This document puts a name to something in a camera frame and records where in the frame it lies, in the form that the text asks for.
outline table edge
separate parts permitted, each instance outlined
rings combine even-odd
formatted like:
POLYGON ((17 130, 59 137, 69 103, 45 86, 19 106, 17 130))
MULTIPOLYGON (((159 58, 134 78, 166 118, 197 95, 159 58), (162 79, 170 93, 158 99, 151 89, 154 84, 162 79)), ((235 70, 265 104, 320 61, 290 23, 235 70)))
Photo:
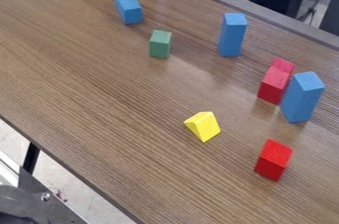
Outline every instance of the table edge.
POLYGON ((339 37, 317 29, 310 25, 299 22, 284 14, 280 14, 271 9, 257 5, 245 0, 214 0, 225 4, 236 11, 243 12, 261 21, 279 27, 283 30, 297 34, 305 39, 322 45, 334 51, 339 51, 339 37))

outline wooden table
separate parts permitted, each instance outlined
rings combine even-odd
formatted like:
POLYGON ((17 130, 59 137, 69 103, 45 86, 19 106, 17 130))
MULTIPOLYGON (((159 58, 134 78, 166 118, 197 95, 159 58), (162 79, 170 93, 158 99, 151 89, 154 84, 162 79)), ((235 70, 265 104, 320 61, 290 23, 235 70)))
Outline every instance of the wooden table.
POLYGON ((338 39, 243 0, 139 1, 127 27, 113 0, 1 0, 1 116, 140 223, 339 223, 338 39), (220 57, 233 11, 246 41, 220 57), (327 85, 308 123, 257 99, 274 56, 327 85), (182 124, 204 110, 222 128, 206 144, 182 124), (294 148, 279 183, 253 172, 267 138, 294 148))

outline floor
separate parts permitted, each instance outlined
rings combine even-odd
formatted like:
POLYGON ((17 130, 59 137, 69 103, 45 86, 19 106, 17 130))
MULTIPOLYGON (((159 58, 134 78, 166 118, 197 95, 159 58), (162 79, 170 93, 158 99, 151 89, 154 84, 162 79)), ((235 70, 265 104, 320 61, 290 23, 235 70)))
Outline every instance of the floor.
MULTIPOLYGON (((312 26, 318 27, 330 0, 320 0, 312 26)), ((0 120, 0 150, 21 164, 28 141, 0 120)), ((89 223, 132 224, 127 216, 91 190, 45 154, 40 155, 35 177, 51 191, 67 199, 67 205, 89 223)))

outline table leg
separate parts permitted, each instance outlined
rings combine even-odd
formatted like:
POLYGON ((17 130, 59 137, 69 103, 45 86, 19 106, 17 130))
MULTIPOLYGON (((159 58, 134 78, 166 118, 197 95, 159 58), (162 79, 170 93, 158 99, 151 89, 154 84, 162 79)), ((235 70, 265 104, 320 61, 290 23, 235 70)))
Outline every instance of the table leg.
POLYGON ((30 143, 23 164, 24 170, 30 174, 33 174, 34 172, 34 169, 38 161, 39 153, 40 149, 37 148, 33 143, 30 143))

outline cable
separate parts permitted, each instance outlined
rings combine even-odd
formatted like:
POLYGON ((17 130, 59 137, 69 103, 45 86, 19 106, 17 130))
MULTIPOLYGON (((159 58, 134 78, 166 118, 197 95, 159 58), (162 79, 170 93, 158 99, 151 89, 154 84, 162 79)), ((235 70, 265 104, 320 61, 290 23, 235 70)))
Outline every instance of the cable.
POLYGON ((313 3, 313 5, 310 6, 310 7, 308 8, 307 12, 304 13, 303 15, 299 16, 298 18, 296 18, 296 20, 302 21, 302 22, 303 22, 304 20, 306 20, 307 17, 308 17, 311 13, 313 13, 313 11, 315 11, 315 7, 316 7, 316 5, 317 5, 318 3, 319 3, 319 0, 315 0, 314 3, 313 3))
POLYGON ((310 19, 310 21, 309 21, 309 24, 308 24, 308 25, 312 25, 312 23, 313 23, 313 20, 314 20, 315 13, 316 13, 316 10, 313 10, 313 12, 312 12, 312 16, 311 16, 311 19, 310 19))

